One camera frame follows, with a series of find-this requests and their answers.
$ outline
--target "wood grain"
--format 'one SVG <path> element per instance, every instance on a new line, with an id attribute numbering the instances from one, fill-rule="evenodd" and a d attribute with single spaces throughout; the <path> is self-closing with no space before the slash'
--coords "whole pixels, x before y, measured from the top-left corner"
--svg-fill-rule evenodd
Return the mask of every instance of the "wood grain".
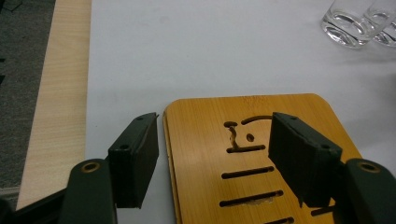
<path id="1" fill-rule="evenodd" d="M 271 116 L 274 111 L 297 116 L 334 141 L 344 150 L 342 161 L 361 157 L 331 107 L 315 94 L 178 100 L 166 108 L 163 117 L 178 223 L 269 223 L 282 219 L 282 223 L 333 223 L 332 213 L 312 217 L 315 209 L 300 208 L 268 159 L 271 120 L 241 124 L 244 119 Z M 265 149 L 228 153 L 233 137 L 224 125 L 227 121 L 237 123 L 234 139 L 238 146 L 264 145 Z M 273 167 L 273 171 L 221 177 L 265 167 Z M 274 195 L 267 199 L 228 204 L 269 192 Z"/>
<path id="2" fill-rule="evenodd" d="M 64 189 L 84 160 L 91 0 L 57 0 L 17 209 Z"/>

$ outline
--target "gray carpet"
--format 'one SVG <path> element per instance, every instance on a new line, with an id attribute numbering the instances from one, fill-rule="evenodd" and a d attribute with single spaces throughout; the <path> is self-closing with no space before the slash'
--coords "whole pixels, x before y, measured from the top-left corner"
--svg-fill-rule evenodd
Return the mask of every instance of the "gray carpet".
<path id="1" fill-rule="evenodd" d="M 0 14 L 1 189 L 21 184 L 55 0 L 20 3 L 6 0 Z"/>

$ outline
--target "glass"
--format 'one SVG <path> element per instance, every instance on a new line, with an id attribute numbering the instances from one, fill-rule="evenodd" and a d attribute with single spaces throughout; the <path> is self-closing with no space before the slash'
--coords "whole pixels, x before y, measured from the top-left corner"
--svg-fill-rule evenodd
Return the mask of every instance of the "glass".
<path id="1" fill-rule="evenodd" d="M 321 27 L 335 42 L 358 49 L 396 17 L 395 0 L 334 0 Z"/>
<path id="2" fill-rule="evenodd" d="M 396 21 L 393 21 L 383 31 L 374 37 L 380 44 L 396 48 Z"/>

